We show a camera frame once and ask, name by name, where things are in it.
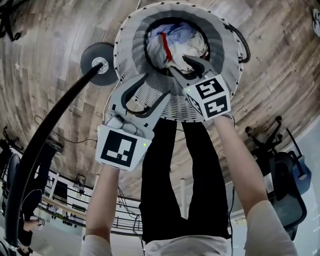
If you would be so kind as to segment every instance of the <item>white shirt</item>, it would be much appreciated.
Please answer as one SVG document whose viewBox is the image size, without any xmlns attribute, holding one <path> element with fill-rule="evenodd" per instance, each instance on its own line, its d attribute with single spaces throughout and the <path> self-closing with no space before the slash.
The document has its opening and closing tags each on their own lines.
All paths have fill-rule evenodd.
<svg viewBox="0 0 320 256">
<path fill-rule="evenodd" d="M 297 256 L 296 248 L 269 201 L 257 203 L 247 216 L 246 256 Z M 207 235 L 189 235 L 151 241 L 145 256 L 226 256 L 227 240 Z M 80 256 L 112 256 L 110 244 L 87 235 Z"/>
</svg>

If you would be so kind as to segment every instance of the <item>black cable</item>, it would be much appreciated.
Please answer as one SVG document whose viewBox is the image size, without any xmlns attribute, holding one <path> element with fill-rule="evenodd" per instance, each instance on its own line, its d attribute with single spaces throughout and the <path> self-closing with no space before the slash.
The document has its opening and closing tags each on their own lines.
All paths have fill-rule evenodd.
<svg viewBox="0 0 320 256">
<path fill-rule="evenodd" d="M 144 242 L 142 240 L 141 235 L 139 235 L 135 230 L 136 223 L 137 223 L 137 220 L 140 219 L 140 215 L 128 209 L 128 205 L 127 205 L 127 202 L 126 202 L 125 195 L 124 195 L 124 193 L 122 192 L 122 190 L 121 190 L 121 188 L 119 186 L 118 186 L 118 191 L 119 191 L 119 194 L 120 194 L 120 196 L 119 196 L 120 202 L 122 203 L 124 209 L 128 212 L 129 216 L 134 219 L 132 231 L 140 239 L 143 255 L 145 255 Z"/>
<path fill-rule="evenodd" d="M 232 188 L 232 203 L 231 203 L 231 208 L 229 211 L 229 224 L 230 224 L 230 229 L 231 229 L 231 256 L 234 255 L 234 229 L 231 224 L 231 211 L 234 207 L 234 203 L 235 203 L 235 186 L 233 186 L 233 188 Z"/>
<path fill-rule="evenodd" d="M 182 130 L 182 129 L 176 129 L 177 131 L 179 131 L 179 132 L 185 132 L 184 130 Z M 183 141 L 183 140 L 185 140 L 186 139 L 186 137 L 184 137 L 184 138 L 182 138 L 182 139 L 178 139 L 178 140 L 176 140 L 174 143 L 177 143 L 177 142 L 181 142 L 181 141 Z"/>
<path fill-rule="evenodd" d="M 37 118 L 40 118 L 42 121 L 43 121 L 44 119 L 43 119 L 41 116 L 37 115 L 37 114 L 33 117 L 33 120 L 34 120 L 35 123 L 39 126 L 40 124 L 37 122 L 36 117 L 37 117 Z M 68 140 L 67 138 L 63 137 L 62 135 L 56 133 L 55 131 L 51 131 L 51 132 L 54 133 L 55 135 L 59 136 L 60 138 L 62 138 L 62 139 L 65 140 L 66 142 L 70 142 L 70 143 L 73 143 L 73 144 L 84 143 L 84 142 L 86 142 L 86 141 L 98 142 L 97 140 L 92 139 L 92 138 L 86 138 L 86 139 L 84 139 L 84 140 L 82 140 L 82 141 L 77 141 L 77 142 L 75 142 L 75 141 Z"/>
</svg>

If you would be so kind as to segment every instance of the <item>office chair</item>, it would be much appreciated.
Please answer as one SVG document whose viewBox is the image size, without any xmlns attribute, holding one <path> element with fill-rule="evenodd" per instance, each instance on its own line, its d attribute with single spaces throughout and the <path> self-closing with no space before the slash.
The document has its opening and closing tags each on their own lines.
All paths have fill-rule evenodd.
<svg viewBox="0 0 320 256">
<path fill-rule="evenodd" d="M 4 179 L 5 170 L 8 166 L 10 157 L 12 156 L 12 151 L 10 148 L 16 149 L 18 152 L 22 153 L 23 147 L 19 147 L 16 145 L 16 142 L 19 141 L 19 137 L 16 137 L 15 139 L 11 139 L 10 136 L 7 133 L 8 127 L 3 128 L 3 136 L 4 139 L 0 139 L 0 148 L 2 151 L 0 152 L 0 180 Z"/>
<path fill-rule="evenodd" d="M 18 156 L 18 154 L 12 154 L 8 163 L 6 181 L 2 182 L 2 197 L 0 201 L 0 207 L 1 207 L 0 211 L 3 216 L 5 215 L 5 212 L 6 212 L 6 205 L 7 205 L 10 187 L 11 187 L 11 184 L 14 182 L 16 170 L 18 168 L 19 163 L 20 163 L 20 157 Z"/>
<path fill-rule="evenodd" d="M 21 32 L 13 35 L 10 24 L 10 15 L 29 0 L 21 0 L 16 4 L 14 4 L 14 1 L 15 0 L 6 0 L 6 2 L 0 6 L 0 38 L 3 38 L 7 33 L 11 42 L 18 40 L 21 37 Z"/>
<path fill-rule="evenodd" d="M 275 147 L 282 142 L 282 138 L 283 138 L 282 134 L 277 135 L 279 129 L 282 126 L 282 123 L 281 123 L 282 117 L 277 116 L 275 118 L 275 121 L 277 122 L 277 126 L 274 129 L 274 131 L 272 132 L 272 134 L 270 135 L 270 137 L 266 140 L 266 142 L 260 142 L 255 136 L 253 136 L 251 134 L 252 129 L 249 126 L 247 126 L 245 128 L 246 134 L 250 138 L 252 138 L 253 142 L 258 146 L 257 149 L 251 150 L 250 153 L 253 156 L 257 157 L 256 162 L 258 163 L 259 167 L 261 168 L 263 176 L 266 176 L 268 173 L 270 173 L 269 165 L 268 165 L 269 159 L 278 153 L 277 150 L 275 149 Z M 293 141 L 293 144 L 294 144 L 295 148 L 297 149 L 299 155 L 297 156 L 293 150 L 291 150 L 290 152 L 288 152 L 286 154 L 289 154 L 292 157 L 293 161 L 295 162 L 295 164 L 299 170 L 299 177 L 298 178 L 299 178 L 299 180 L 303 181 L 307 177 L 306 173 L 304 172 L 304 170 L 301 167 L 301 164 L 299 162 L 299 159 L 301 159 L 303 157 L 303 155 L 298 147 L 298 144 L 296 143 L 295 138 L 293 137 L 293 135 L 291 134 L 289 129 L 286 129 L 286 131 L 288 132 L 291 140 Z"/>
<path fill-rule="evenodd" d="M 310 171 L 304 171 L 302 168 L 299 160 L 304 159 L 303 155 L 288 129 L 286 130 L 291 137 L 299 156 L 296 156 L 294 151 L 288 153 L 276 151 L 275 146 L 279 145 L 283 138 L 281 134 L 277 136 L 277 132 L 282 125 L 282 118 L 278 116 L 275 121 L 277 122 L 277 127 L 265 143 L 260 142 L 251 135 L 252 129 L 250 127 L 247 127 L 245 131 L 258 146 L 257 149 L 251 151 L 251 154 L 257 156 L 256 162 L 258 163 L 263 176 L 266 179 L 268 175 L 271 174 L 273 189 L 268 191 L 267 196 L 284 229 L 293 241 L 297 234 L 298 225 L 303 222 L 307 216 L 307 208 L 301 197 L 301 193 L 298 190 L 294 170 L 296 169 L 298 171 L 297 181 L 299 183 L 310 182 L 311 179 L 306 179 L 306 177 L 307 175 L 311 176 L 311 173 Z"/>
</svg>

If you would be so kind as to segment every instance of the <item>black pole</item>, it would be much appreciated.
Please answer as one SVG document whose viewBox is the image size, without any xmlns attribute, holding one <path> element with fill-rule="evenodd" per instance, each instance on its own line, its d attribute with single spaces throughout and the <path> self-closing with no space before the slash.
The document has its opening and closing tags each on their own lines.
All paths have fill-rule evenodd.
<svg viewBox="0 0 320 256">
<path fill-rule="evenodd" d="M 21 158 L 9 191 L 5 210 L 5 240 L 13 248 L 18 247 L 18 225 L 22 200 L 38 155 L 68 106 L 102 67 L 101 63 L 94 66 L 62 96 L 36 130 Z"/>
</svg>

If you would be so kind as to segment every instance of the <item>blue cloth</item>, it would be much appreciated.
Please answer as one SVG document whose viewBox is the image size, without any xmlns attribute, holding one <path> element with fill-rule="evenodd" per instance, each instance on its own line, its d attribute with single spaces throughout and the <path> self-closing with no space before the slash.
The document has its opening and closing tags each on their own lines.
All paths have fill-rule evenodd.
<svg viewBox="0 0 320 256">
<path fill-rule="evenodd" d="M 193 38 L 196 34 L 196 30 L 191 27 L 188 23 L 181 22 L 177 24 L 165 24 L 153 29 L 149 33 L 149 42 L 161 33 L 166 34 L 166 41 L 168 46 L 178 42 L 184 44 Z"/>
<path fill-rule="evenodd" d="M 299 179 L 300 172 L 297 165 L 294 166 L 292 172 L 293 172 L 293 177 L 294 177 L 296 187 L 298 188 L 300 195 L 302 195 L 305 192 L 307 192 L 310 188 L 312 173 L 305 164 L 304 155 L 302 156 L 302 158 L 299 159 L 299 163 L 302 167 L 302 170 L 306 174 L 306 178 L 304 180 Z"/>
</svg>

